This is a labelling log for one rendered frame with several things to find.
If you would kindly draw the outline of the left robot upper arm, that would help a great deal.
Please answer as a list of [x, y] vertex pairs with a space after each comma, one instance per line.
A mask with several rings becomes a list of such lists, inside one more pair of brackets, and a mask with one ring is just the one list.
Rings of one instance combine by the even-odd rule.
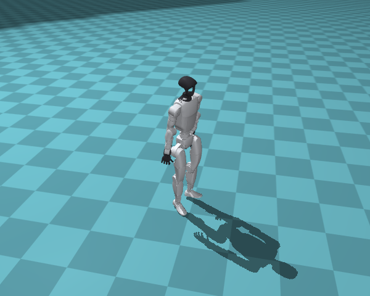
[[[202, 100], [202, 96], [200, 95], [200, 94], [198, 94], [198, 93], [194, 93], [194, 95], [195, 96], [197, 96], [197, 98], [198, 98], [198, 109], [199, 109], [199, 107], [200, 107], [200, 102], [201, 102], [201, 100]], [[198, 112], [197, 111], [197, 116], [196, 116], [196, 121], [198, 120], [200, 118], [200, 112]]]

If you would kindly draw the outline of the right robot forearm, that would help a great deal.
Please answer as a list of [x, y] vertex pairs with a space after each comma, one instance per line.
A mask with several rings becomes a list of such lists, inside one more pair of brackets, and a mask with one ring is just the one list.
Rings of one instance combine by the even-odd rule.
[[171, 130], [167, 130], [166, 131], [166, 134], [165, 134], [165, 152], [164, 154], [167, 154], [169, 155], [170, 154], [170, 150], [171, 150], [171, 147], [172, 147], [172, 142], [173, 142], [173, 133]]

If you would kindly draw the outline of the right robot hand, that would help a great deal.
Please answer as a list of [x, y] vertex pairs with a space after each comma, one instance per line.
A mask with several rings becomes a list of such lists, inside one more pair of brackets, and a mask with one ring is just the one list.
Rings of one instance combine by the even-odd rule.
[[[165, 150], [164, 150], [164, 152], [165, 152]], [[164, 154], [164, 152], [163, 152], [163, 154]], [[166, 165], [167, 165], [167, 163], [170, 165], [170, 161], [173, 163], [174, 161], [172, 161], [172, 159], [171, 159], [171, 157], [170, 157], [170, 155], [171, 155], [171, 150], [170, 150], [170, 154], [169, 155], [167, 155], [167, 154], [164, 154], [164, 156], [162, 157], [162, 161], [161, 161], [161, 163], [163, 162], [163, 164], [165, 164], [165, 162], [166, 162]]]

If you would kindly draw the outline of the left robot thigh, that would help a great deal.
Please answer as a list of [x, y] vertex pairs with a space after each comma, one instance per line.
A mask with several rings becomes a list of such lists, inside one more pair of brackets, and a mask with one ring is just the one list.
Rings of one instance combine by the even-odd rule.
[[191, 161], [186, 164], [186, 171], [189, 173], [193, 172], [200, 163], [200, 159], [202, 156], [202, 143], [200, 137], [193, 134], [193, 142], [191, 145], [192, 145], [190, 149]]

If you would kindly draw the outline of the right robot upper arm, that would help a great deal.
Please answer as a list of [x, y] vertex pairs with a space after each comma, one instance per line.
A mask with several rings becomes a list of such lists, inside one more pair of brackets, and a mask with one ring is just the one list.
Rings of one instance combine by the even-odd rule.
[[174, 136], [177, 133], [176, 124], [177, 117], [181, 113], [181, 106], [179, 104], [172, 105], [168, 110], [168, 122], [166, 130], [171, 130]]

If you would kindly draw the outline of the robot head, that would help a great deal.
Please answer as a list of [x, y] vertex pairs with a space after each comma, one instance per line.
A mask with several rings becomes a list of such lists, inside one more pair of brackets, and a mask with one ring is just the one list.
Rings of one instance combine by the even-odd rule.
[[[182, 96], [179, 97], [178, 100], [187, 98], [186, 100], [183, 100], [183, 101], [185, 102], [191, 101], [192, 100], [191, 96], [194, 95], [195, 85], [197, 84], [196, 80], [189, 76], [184, 76], [178, 81], [178, 84], [180, 85], [180, 87], [185, 89], [185, 92], [183, 92]], [[191, 88], [192, 88], [192, 91], [188, 91]]]

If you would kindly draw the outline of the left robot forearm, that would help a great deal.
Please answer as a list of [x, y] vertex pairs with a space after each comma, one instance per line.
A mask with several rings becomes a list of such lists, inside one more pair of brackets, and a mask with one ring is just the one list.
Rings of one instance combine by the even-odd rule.
[[193, 127], [193, 129], [191, 129], [191, 134], [193, 134], [193, 132], [197, 129], [197, 123], [199, 122], [199, 120], [195, 121], [195, 125]]

